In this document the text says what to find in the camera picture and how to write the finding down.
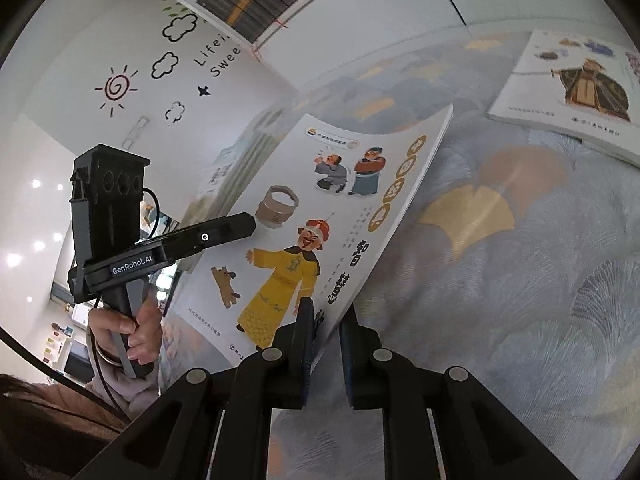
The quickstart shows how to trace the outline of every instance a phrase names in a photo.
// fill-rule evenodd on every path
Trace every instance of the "bracelet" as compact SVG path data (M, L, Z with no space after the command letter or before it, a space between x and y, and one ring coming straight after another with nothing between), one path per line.
M107 361L111 366L115 366L116 368L123 368L122 363L120 361L115 361L111 357L107 357L107 352L105 352L100 345L98 345L97 341L94 339L95 350L98 352L98 355Z

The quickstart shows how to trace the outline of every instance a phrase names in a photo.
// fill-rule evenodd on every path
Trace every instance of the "cable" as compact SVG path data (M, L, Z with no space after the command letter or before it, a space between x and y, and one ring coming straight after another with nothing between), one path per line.
M158 229L158 224L160 223L160 201L158 200L156 194L148 187L143 187L142 191L146 191L147 193L149 193L149 195L151 195L151 198L153 198L154 202L156 203L156 222L154 223L154 228L151 229L151 232L149 233L149 238L151 238L154 234L156 234L156 229Z
M113 406L111 406L108 402L105 402L104 399L101 399L93 392L79 386L71 379L66 378L64 375L54 372L51 368L49 368L46 364L40 361L36 356L31 354L24 346L18 343L4 328L0 326L0 340L4 342L11 350L16 352L21 358L27 361L30 365L37 368L46 376L51 377L53 380L59 382L63 386L72 389L76 394L82 395L83 397L89 399L92 402L98 404L101 408L107 410L111 415L114 415L121 420L122 422L129 424L129 417L122 418L122 414Z
M95 298L94 308L97 308L99 302L100 302L100 296ZM104 380L104 375L102 374L102 369L100 368L100 361L98 359L98 350L97 350L98 343L95 341L95 338L93 338L93 343L94 344L92 346L92 351L94 353L95 368L98 370L98 377L100 377L100 382L102 383L102 387L104 388L104 391L107 392L107 395L109 396L109 399L111 400L113 405L120 412L120 415L123 416L127 424L129 424L131 422L131 419L127 416L124 410L116 402L116 399L113 398L113 394L111 393L111 390L107 386L107 381Z

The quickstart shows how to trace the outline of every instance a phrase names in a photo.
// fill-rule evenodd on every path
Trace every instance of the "cartoon man illustration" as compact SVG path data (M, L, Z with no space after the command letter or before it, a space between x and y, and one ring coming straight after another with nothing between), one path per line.
M382 156L382 148L369 148L364 158L361 158L354 169L356 172L356 181L353 188L348 193L350 195L374 195L378 192L378 181L380 180L380 171L385 167L386 159Z
M347 168L340 163L342 157L340 155L329 155L327 158L321 156L314 160L316 164L316 173L324 174L326 177L318 180L318 187L329 191L332 186L336 189L336 193L340 193L347 185Z
M281 251L247 251L249 263L263 269L273 269L270 278L238 317L236 327L246 333L258 350L271 345L298 284L302 282L294 316L298 314L300 298L311 297L314 293L320 275L320 265L314 251L322 251L322 244L328 239L329 224L326 220L315 219L298 229L298 243L293 247Z
M594 59L585 59L581 68L552 70L551 75L560 77L566 89L564 100L568 105L593 108L601 114L630 121L626 111L629 100L625 89L602 72L605 68Z

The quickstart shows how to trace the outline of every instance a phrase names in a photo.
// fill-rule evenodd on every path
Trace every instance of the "fingers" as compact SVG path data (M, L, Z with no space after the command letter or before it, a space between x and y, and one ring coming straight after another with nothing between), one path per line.
M124 314L110 308L92 308L89 311L88 323L91 330L109 330L122 334L131 334L136 329L136 323Z
M127 357L131 360L137 359L141 365L152 363L158 358L161 344L162 329L158 327L149 338L145 339L144 343L129 348Z
M140 310L136 316L136 321L139 325L154 322L156 324L160 324L160 319L162 318L162 312L158 308L158 298L156 298L155 289L149 292L149 295L146 297L146 300L140 306Z

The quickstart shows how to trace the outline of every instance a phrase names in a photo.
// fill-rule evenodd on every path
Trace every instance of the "sun drawing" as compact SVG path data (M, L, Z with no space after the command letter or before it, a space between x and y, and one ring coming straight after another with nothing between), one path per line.
M111 111L109 112L109 117L113 117L113 109L115 108L116 101L120 101L127 93L129 92L137 92L137 88L131 88L131 79L135 76L138 71L127 75L127 68L129 65L125 65L122 73L115 74L113 71L113 66L111 67L111 76L107 79L107 82L104 86L100 88L95 88L95 91L104 92L107 101L103 102L100 106L100 110L104 107L110 107ZM121 103L118 103L118 107L121 110L124 110L124 106Z

